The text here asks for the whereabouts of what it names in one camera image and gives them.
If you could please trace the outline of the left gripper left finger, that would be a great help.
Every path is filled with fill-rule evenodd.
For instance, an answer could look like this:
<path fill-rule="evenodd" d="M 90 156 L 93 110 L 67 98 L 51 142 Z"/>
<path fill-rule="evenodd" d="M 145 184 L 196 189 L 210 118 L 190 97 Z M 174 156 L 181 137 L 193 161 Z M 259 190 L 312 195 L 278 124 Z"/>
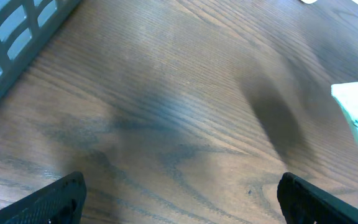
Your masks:
<path fill-rule="evenodd" d="M 81 172 L 72 172 L 0 210 L 0 224 L 79 224 L 86 199 Z"/>

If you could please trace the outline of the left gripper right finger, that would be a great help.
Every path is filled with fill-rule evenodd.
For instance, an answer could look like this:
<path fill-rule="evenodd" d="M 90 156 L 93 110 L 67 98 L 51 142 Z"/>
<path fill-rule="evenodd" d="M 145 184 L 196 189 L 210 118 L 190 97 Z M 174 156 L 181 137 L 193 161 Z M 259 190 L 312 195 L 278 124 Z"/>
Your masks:
<path fill-rule="evenodd" d="M 291 172 L 282 175 L 277 199 L 289 224 L 358 224 L 358 209 Z"/>

